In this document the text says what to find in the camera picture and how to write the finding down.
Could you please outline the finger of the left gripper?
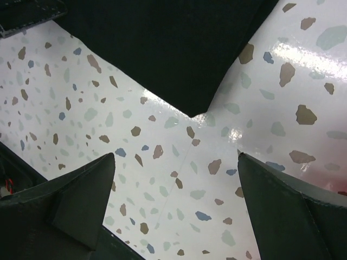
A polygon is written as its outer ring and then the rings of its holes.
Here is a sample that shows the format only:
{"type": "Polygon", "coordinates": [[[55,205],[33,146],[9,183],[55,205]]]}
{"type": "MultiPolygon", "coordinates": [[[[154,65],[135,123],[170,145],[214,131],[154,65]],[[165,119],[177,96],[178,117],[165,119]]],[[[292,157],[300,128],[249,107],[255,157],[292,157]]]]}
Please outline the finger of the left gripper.
{"type": "Polygon", "coordinates": [[[31,27],[61,17],[66,13],[67,7],[63,1],[1,1],[1,38],[16,35],[31,27]]]}

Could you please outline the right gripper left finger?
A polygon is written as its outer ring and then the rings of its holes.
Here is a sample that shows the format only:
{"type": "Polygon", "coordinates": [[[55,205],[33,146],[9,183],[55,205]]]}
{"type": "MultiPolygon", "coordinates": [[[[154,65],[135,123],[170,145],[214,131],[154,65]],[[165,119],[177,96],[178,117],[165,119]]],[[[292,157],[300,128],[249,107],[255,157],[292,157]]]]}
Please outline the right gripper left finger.
{"type": "Polygon", "coordinates": [[[1,199],[1,259],[89,259],[115,174],[113,153],[1,199]]]}

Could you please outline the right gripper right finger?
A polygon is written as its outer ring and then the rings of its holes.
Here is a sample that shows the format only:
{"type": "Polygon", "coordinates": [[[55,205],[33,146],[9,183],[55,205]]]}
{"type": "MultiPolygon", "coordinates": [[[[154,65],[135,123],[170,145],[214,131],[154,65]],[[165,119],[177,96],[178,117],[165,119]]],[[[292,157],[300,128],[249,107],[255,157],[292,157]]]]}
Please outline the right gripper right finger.
{"type": "Polygon", "coordinates": [[[261,259],[346,259],[346,192],[240,153],[241,188],[261,259]]]}

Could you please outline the black t-shirt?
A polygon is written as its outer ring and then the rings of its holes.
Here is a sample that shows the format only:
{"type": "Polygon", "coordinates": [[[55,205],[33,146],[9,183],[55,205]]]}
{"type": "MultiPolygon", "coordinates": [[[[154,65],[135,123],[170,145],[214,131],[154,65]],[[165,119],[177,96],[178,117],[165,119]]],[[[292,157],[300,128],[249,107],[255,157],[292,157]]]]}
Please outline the black t-shirt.
{"type": "Polygon", "coordinates": [[[66,1],[57,24],[189,117],[205,113],[275,0],[66,1]]]}

